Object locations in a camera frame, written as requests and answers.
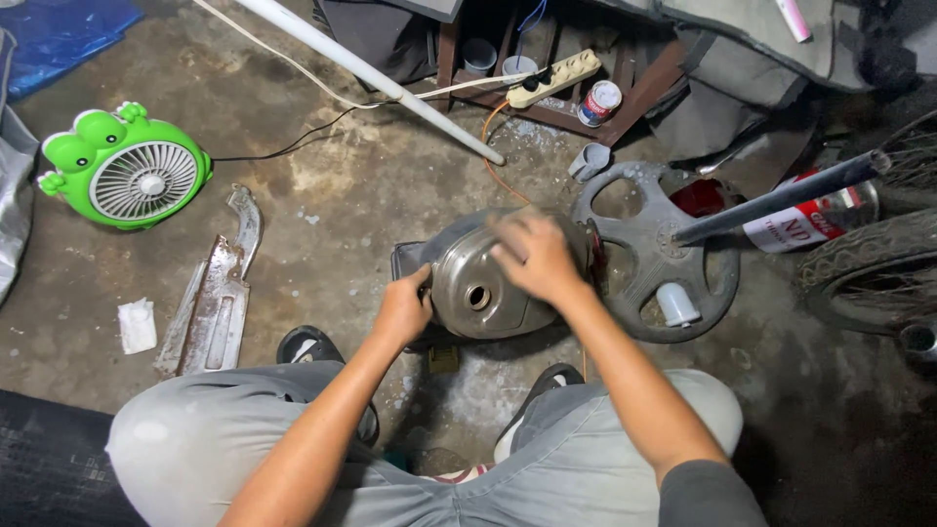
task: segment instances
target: extension socket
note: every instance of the extension socket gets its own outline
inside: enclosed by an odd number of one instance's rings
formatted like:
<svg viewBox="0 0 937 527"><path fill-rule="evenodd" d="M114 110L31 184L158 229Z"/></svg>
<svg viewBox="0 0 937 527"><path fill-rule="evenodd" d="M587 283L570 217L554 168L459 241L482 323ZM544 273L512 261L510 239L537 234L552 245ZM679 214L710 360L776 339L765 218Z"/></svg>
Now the extension socket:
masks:
<svg viewBox="0 0 937 527"><path fill-rule="evenodd" d="M592 50L585 50L555 63L550 84L538 84L537 89L529 92L524 86L515 86L508 90L508 102L512 108L526 108L542 98L550 97L559 90L572 86L595 74L602 67L602 61Z"/></svg>

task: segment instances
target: hand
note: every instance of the hand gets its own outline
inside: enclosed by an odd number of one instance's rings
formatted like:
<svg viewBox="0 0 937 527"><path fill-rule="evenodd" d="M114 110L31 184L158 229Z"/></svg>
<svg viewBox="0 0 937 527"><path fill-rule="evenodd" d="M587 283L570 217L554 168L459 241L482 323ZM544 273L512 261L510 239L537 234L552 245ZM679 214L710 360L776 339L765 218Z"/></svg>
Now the hand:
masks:
<svg viewBox="0 0 937 527"><path fill-rule="evenodd" d="M583 283L563 231L551 218L518 215L502 219L496 229L514 247L511 251L504 244L497 244L491 249L491 255L512 284L555 305ZM525 254L527 259L519 261L517 253Z"/></svg>
<svg viewBox="0 0 937 527"><path fill-rule="evenodd" d="M396 340L400 349L419 337L433 316L429 290L424 292L422 301L417 294L428 278L429 263L425 263L412 275L389 283L371 334Z"/></svg>

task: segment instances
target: white power cord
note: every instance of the white power cord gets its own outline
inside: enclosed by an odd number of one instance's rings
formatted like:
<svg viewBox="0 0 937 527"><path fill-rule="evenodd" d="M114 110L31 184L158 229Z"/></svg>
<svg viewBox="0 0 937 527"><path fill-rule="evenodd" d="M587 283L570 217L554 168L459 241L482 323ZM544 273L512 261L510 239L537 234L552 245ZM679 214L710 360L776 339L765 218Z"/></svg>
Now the white power cord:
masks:
<svg viewBox="0 0 937 527"><path fill-rule="evenodd" d="M274 55L276 55L276 56L282 58L283 60L285 60L285 61L287 61L287 62L289 62L294 68L299 69L300 71L302 71L303 74L304 74L306 77L308 77L309 79L311 79L313 83L316 83L320 88L322 88L323 90L325 90L325 93L327 93L327 94L329 94L330 96L332 96L332 97L338 99L339 101L344 102L345 104L348 104L349 106L353 106L353 107L355 107L355 108L360 108L360 109L362 109L362 110L373 110L373 109L375 109L375 108L377 108L378 106L381 105L381 103L378 103L378 104L358 104L357 102L352 102L352 101L350 101L350 100L348 100L348 99L346 99L346 98L343 98L342 96L338 95L336 92L334 92L334 91L332 91L331 89L329 89L329 87L326 86L325 83L323 83L322 81L320 81L318 77L316 77L315 75L313 75L311 71L309 71L309 70L306 69L306 68L303 68L302 65L300 65L300 64L299 64L298 62L296 62L295 60L293 60L293 59L287 57L285 54L283 54L283 53L281 53L281 52L278 52L277 50L271 48L270 46L268 46L265 42L263 42L263 41L260 40L259 38L254 37L249 31L247 31L246 29L244 29L243 27L241 27L240 25L238 25L237 22L235 22L235 21L233 21L232 19L230 19L230 18L228 18L227 16L225 16L225 14L222 13L221 11L219 11L219 10L217 10L216 8L214 8L214 7L212 7L211 5L209 5L207 2L205 2L205 0L193 0L193 1L194 1L196 4L198 4L198 5L202 6L203 8L207 9L208 12L210 12L210 13L212 13L213 15L217 16L219 19L221 19L222 21L224 21L227 25L229 25L229 26L233 27L234 29L236 29L236 30L238 31L238 33L240 33L241 35L244 35L245 37L250 38L250 39L251 39L255 44L257 44L258 46L261 46L263 49L267 50L268 52L273 53ZM418 94L418 95L416 95L416 97L417 97L417 98L433 97L434 95L439 95L439 94L444 94L444 93L452 92L452 91L454 91L454 90L458 90L458 89L461 89L461 88L467 88L467 87L469 87L469 86L477 86L477 85L479 85L479 84L501 83L501 82L504 82L504 81L520 81L520 80L526 79L527 77L530 77L531 75L536 75L536 74L538 74L538 73L541 73L542 71L543 71L543 69L541 69L540 71L536 71L536 72L534 72L534 73L517 73L517 74L515 74L515 75L502 75L502 76L500 76L500 77L488 77L488 78L484 78L484 79L478 79L478 80L476 80L476 81L469 81L469 82L467 82L467 83L456 84L456 85L453 85L453 86L449 86L449 87L445 87L445 88L440 88L440 89L438 89L438 90L433 90L433 91L431 91L431 92L426 92L426 93L423 93L423 94Z"/></svg>

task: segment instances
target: white tissue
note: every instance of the white tissue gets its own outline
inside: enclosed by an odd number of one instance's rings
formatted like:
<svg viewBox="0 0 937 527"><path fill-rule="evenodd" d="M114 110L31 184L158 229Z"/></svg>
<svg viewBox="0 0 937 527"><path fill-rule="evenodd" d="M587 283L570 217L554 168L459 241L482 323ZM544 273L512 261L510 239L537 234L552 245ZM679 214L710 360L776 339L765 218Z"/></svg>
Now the white tissue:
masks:
<svg viewBox="0 0 937 527"><path fill-rule="evenodd" d="M153 320L153 302L146 297L117 306L120 321L120 340L124 354L138 354L156 347L156 322Z"/></svg>

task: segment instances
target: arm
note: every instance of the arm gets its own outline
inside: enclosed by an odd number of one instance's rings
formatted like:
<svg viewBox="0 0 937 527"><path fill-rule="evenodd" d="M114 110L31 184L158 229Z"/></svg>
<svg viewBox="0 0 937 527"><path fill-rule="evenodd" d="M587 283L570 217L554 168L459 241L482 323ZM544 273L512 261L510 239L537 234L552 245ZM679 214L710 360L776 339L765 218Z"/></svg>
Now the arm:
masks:
<svg viewBox="0 0 937 527"><path fill-rule="evenodd" d="M521 263L502 245L492 255L512 283L549 302L566 319L608 386L621 426L653 467L658 487L684 461L728 464L693 408L580 278L556 223L528 215L499 228L512 244L523 246L528 258Z"/></svg>
<svg viewBox="0 0 937 527"><path fill-rule="evenodd" d="M429 322L429 265L387 286L374 328L234 497L223 526L305 526L332 492L352 434L387 369Z"/></svg>

